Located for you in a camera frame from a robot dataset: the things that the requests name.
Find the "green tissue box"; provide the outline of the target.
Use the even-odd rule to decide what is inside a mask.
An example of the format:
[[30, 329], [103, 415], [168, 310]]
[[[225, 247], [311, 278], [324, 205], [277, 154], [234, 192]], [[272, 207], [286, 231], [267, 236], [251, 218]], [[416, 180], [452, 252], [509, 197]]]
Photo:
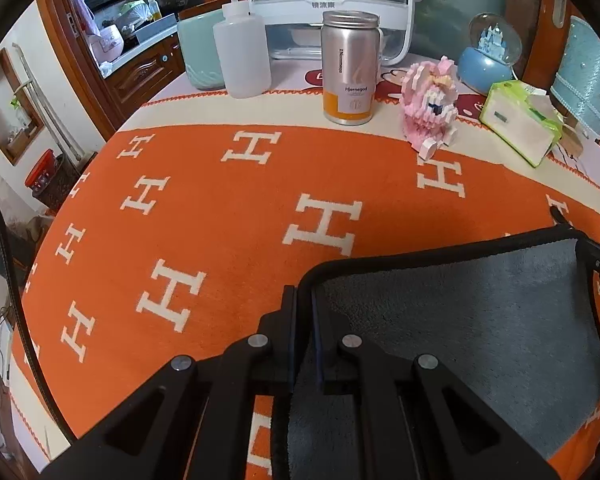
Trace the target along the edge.
[[519, 80], [492, 84], [480, 122], [534, 168], [562, 138], [562, 120], [550, 98]]

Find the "orange H-pattern blanket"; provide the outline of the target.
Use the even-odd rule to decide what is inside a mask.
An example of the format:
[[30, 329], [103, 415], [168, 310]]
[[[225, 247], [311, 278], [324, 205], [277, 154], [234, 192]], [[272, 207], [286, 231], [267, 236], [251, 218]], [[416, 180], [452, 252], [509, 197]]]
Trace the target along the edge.
[[[43, 470], [164, 364], [254, 334], [314, 266], [466, 245], [563, 218], [600, 243], [600, 185], [536, 168], [470, 119], [429, 160], [400, 107], [339, 127], [318, 94], [223, 92], [141, 107], [56, 214], [23, 289], [12, 344], [18, 442]], [[273, 406], [254, 401], [244, 478], [273, 472]], [[576, 440], [600, 443], [600, 405]]]

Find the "pink block figure toy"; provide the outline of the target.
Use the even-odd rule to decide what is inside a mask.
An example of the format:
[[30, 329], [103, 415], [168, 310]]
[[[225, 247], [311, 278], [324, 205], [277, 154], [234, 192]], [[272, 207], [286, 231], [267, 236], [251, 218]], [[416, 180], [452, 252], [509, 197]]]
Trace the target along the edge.
[[421, 160], [429, 160], [455, 138], [456, 83], [456, 65], [446, 56], [412, 64], [402, 79], [403, 135]]

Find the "blue snow globe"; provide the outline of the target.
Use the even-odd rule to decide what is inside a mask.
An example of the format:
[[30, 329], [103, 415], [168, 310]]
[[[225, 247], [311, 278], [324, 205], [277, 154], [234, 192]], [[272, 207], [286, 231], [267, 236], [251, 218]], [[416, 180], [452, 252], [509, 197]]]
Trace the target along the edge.
[[457, 77], [486, 96], [494, 84], [516, 78], [514, 65], [522, 55], [522, 42], [513, 26], [494, 13], [477, 14], [468, 30], [470, 45], [457, 62]]

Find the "silver orange tin can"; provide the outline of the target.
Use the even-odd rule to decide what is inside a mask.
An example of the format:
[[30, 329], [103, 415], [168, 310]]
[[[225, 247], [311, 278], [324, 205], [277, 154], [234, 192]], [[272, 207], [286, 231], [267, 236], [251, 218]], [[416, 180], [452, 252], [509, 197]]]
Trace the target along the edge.
[[336, 124], [372, 118], [382, 32], [376, 14], [326, 11], [321, 29], [323, 112]]

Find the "pale green cup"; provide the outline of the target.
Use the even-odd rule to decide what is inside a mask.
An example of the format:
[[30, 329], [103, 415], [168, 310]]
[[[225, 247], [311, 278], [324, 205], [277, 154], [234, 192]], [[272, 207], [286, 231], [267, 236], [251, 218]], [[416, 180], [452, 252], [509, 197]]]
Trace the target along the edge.
[[185, 73], [198, 90], [219, 90], [225, 87], [213, 26], [223, 21], [221, 10], [186, 18], [178, 22], [178, 41]]

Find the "white plastic squeeze bottle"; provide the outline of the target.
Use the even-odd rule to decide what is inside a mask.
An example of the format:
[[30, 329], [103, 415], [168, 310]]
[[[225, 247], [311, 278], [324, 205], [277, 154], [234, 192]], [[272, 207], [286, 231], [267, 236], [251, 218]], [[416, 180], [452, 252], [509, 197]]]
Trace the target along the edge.
[[264, 21], [251, 12], [249, 0], [230, 0], [222, 13], [213, 36], [225, 88], [234, 99], [260, 96], [272, 84]]

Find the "pink rice cooker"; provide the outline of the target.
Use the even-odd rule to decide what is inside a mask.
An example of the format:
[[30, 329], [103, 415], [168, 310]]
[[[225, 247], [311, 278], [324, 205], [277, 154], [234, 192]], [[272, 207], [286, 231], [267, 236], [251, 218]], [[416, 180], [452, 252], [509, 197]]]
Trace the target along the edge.
[[124, 39], [116, 25], [110, 25], [99, 31], [97, 35], [88, 37], [88, 46], [98, 65], [112, 63], [124, 49]]

